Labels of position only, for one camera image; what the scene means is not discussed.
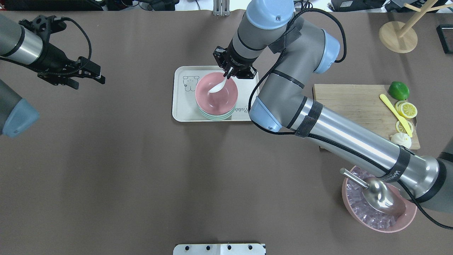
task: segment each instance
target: brown tabletop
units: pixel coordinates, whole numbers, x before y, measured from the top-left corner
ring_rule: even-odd
[[[0,78],[41,118],[15,139],[0,136],[0,253],[46,255],[172,254],[184,243],[266,243],[267,254],[451,254],[453,232],[421,213],[405,230],[384,234],[356,222],[341,199],[351,168],[295,136],[273,136],[250,122],[180,123],[171,114],[180,66],[215,65],[243,11],[214,17],[189,12],[2,12],[14,21],[68,16],[88,33],[92,60],[107,83],[54,87],[23,67],[0,62]],[[436,27],[451,14],[427,14],[415,26],[414,51],[379,41],[389,20],[411,14],[335,13],[348,55],[314,83],[407,83],[419,109],[419,155],[438,156],[453,124],[453,56]],[[312,23],[340,38],[321,14]],[[51,42],[76,59],[87,55],[68,24]],[[260,74],[276,56],[256,61]],[[452,225],[453,215],[433,212]]]

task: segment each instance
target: wooden cutting board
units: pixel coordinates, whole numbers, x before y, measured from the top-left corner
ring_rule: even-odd
[[[313,98],[325,107],[390,140],[390,136],[398,132],[395,127],[398,120],[379,99],[379,95],[387,95],[393,105],[398,100],[388,94],[388,88],[389,85],[315,84]],[[415,118],[408,121],[415,127]],[[413,132],[410,149],[420,149],[416,130]]]

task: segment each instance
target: metal mount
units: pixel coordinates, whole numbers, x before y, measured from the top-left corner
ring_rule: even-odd
[[[214,0],[214,16],[230,16],[230,0]]]
[[[266,255],[265,244],[186,244],[176,245],[173,255]]]

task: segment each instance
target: garlic bulb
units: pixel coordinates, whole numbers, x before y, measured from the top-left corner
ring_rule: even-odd
[[[399,144],[399,145],[402,145],[406,148],[410,148],[410,146],[412,145],[412,139],[409,137],[408,134],[406,133],[396,133],[394,134],[393,136],[390,136],[391,137],[391,141],[396,143],[396,144]]]

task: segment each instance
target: white tray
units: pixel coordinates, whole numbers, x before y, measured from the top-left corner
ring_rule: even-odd
[[[174,72],[173,82],[173,118],[179,122],[212,121],[204,117],[195,101],[195,87],[198,81],[212,72],[222,72],[218,66],[182,66]],[[237,85],[238,98],[236,108],[231,117],[222,121],[250,121],[248,113],[249,97],[258,83],[258,74],[254,79],[238,79],[232,77]]]

